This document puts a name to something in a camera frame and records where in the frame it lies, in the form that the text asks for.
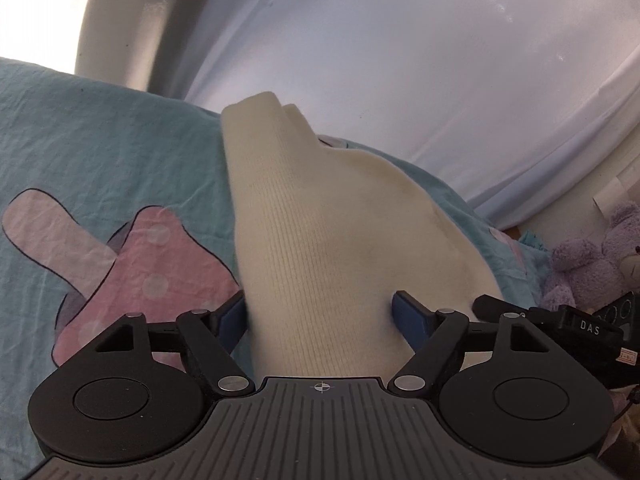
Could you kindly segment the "cream knitted garment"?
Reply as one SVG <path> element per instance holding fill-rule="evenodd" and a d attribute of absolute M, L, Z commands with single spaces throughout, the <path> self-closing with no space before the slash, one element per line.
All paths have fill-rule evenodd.
<path fill-rule="evenodd" d="M 390 379 L 412 355 L 395 292 L 462 313 L 498 295 L 480 252 L 384 158 L 324 145 L 270 92 L 226 107 L 221 129 L 258 377 Z"/>

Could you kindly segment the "purple plush teddy bear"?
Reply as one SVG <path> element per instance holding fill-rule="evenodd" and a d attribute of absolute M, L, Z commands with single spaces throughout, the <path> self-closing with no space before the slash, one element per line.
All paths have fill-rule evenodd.
<path fill-rule="evenodd" d="M 639 247 L 639 206 L 621 203 L 608 219 L 601 244 L 573 238 L 553 248 L 540 306 L 593 312 L 638 292 Z"/>

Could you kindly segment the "teal mushroom print bedsheet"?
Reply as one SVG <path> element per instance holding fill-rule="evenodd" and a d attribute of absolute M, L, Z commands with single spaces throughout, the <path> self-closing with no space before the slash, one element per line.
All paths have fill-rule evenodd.
<path fill-rule="evenodd" d="M 3 478 L 21 479 L 42 459 L 27 421 L 35 388 L 118 318 L 171 322 L 244 292 L 221 115 L 2 61 Z M 511 240 L 408 162 L 317 138 L 404 172 L 483 256 L 496 297 L 538 304 L 549 260 L 536 238 Z"/>

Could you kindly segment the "white grey curtain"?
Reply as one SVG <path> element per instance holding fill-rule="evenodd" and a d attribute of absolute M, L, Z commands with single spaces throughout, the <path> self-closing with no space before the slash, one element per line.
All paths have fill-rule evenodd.
<path fill-rule="evenodd" d="M 507 228 L 639 120 L 639 0 L 88 0 L 76 73 L 222 110 L 271 91 Z"/>

